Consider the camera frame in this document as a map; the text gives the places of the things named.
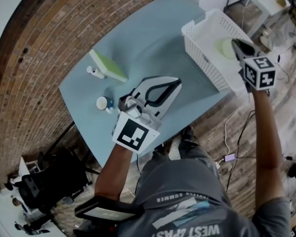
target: small cup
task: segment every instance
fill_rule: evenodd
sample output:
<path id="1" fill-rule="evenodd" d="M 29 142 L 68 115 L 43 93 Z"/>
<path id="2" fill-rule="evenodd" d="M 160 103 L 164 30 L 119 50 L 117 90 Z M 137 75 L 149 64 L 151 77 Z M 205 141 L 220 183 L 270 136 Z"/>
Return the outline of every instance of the small cup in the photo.
<path id="1" fill-rule="evenodd" d="M 109 114 L 113 113 L 114 111 L 113 106 L 114 106 L 114 101 L 109 97 L 100 96 L 96 100 L 96 107 L 101 111 L 103 110 L 107 111 Z"/>

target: wooden floor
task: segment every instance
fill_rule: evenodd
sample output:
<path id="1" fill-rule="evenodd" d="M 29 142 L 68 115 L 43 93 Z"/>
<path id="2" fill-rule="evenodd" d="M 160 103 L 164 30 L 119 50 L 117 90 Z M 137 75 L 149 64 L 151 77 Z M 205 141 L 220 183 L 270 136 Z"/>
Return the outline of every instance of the wooden floor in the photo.
<path id="1" fill-rule="evenodd" d="M 228 10 L 228 15 L 238 24 L 241 25 L 242 5 L 238 4 Z M 244 30 L 247 32 L 250 25 L 259 16 L 259 10 L 252 4 L 245 7 L 244 10 Z M 273 51 L 275 55 L 281 54 L 281 67 L 290 75 L 288 83 L 285 80 L 278 80 L 276 89 L 272 90 L 270 100 L 275 111 L 275 119 L 278 126 L 279 136 L 283 148 L 283 156 L 293 156 L 296 159 L 296 49 L 289 48 L 294 40 L 288 40 L 288 43 Z M 279 73 L 279 78 L 284 78 L 284 72 Z M 240 110 L 228 122 L 227 144 L 231 152 L 236 149 L 236 143 L 239 138 L 242 126 L 251 110 L 254 110 L 253 98 L 249 102 L 249 96 L 246 92 L 239 94 L 230 93 L 217 105 L 212 107 L 192 125 L 195 136 L 199 143 L 208 151 L 214 160 L 223 158 L 228 149 L 224 143 L 224 126 L 226 121 L 238 109 Z M 241 144 L 240 157 L 255 156 L 255 119 L 253 119 L 245 130 Z M 178 159 L 179 137 L 172 142 L 170 151 L 171 159 Z M 151 155 L 145 155 L 140 158 L 140 169 Z M 283 159 L 282 180 L 287 195 L 293 198 L 296 205 L 296 180 L 288 179 L 286 172 L 292 165 L 291 161 Z M 229 177 L 231 163 L 222 163 L 220 168 L 220 177 L 224 186 L 226 186 Z M 131 202 L 139 172 L 135 163 L 131 165 L 127 177 L 127 183 L 122 194 L 122 200 Z M 228 194 L 232 201 L 233 207 L 244 216 L 250 217 L 254 213 L 254 190 L 255 190 L 255 159 L 244 158 L 238 159 L 237 166 L 231 177 Z M 56 219 L 59 225 L 70 233 L 74 225 L 79 225 L 80 219 L 73 217 L 74 207 L 81 202 L 86 201 L 92 196 L 92 189 L 78 198 L 73 205 L 58 205 L 55 209 Z"/>

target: white plastic basket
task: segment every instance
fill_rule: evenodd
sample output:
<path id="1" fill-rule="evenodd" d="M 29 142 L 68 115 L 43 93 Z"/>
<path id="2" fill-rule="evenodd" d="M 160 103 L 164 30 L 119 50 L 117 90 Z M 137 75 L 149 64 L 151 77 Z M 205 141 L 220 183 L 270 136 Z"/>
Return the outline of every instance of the white plastic basket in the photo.
<path id="1" fill-rule="evenodd" d="M 221 38 L 250 38 L 226 14 L 218 9 L 206 13 L 206 18 L 195 24 L 192 20 L 182 27 L 185 50 L 219 91 L 231 88 L 239 91 L 244 83 L 238 72 L 239 62 L 218 52 L 214 43 Z"/>

